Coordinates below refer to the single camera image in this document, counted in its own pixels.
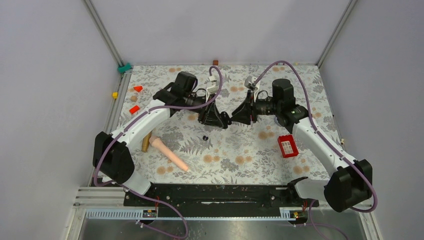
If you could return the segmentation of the black earbud charging case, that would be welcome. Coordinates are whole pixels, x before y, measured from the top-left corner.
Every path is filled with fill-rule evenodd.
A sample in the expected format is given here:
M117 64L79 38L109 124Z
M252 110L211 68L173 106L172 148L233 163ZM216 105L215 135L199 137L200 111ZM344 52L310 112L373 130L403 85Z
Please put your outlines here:
M231 118L226 111L222 111L220 113L221 121L222 121L222 129L227 129L228 126L232 124Z

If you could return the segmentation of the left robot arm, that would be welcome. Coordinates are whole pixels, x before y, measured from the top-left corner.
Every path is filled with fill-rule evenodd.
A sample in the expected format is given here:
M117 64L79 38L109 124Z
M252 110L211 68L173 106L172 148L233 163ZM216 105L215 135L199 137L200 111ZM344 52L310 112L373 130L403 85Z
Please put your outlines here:
M100 132L94 140L92 165L95 168L93 179L102 172L111 183L136 193L136 199L144 206L152 204L155 192L151 182L135 170L131 149L162 122L171 118L179 110L203 111L211 107L221 93L224 78L218 73L218 89L213 97L194 97L194 87L198 80L191 73L181 71L175 81L156 92L150 103L123 127L112 133Z

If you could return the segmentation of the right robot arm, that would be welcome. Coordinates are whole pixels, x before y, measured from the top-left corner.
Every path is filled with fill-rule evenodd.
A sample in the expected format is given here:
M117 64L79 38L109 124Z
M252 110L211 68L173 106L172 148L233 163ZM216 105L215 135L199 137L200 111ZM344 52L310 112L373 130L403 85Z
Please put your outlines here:
M354 206L373 197L373 168L366 160L357 160L318 127L309 110L296 103L294 87L288 79L272 82L272 95L260 99L260 83L249 76L245 100L232 112L231 121L246 125L256 123L258 116L275 116L277 122L301 141L324 166L328 180L301 177L288 183L287 201L293 206L305 200L325 201L336 212L353 209Z

